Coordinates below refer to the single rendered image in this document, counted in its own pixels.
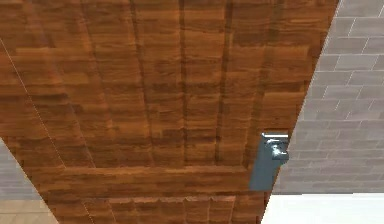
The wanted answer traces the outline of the brown wooden room door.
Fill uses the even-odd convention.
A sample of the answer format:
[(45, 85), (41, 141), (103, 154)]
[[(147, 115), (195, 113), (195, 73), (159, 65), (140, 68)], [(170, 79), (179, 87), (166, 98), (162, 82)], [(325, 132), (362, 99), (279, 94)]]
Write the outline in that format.
[(58, 224), (261, 224), (339, 0), (0, 0), (0, 139)]

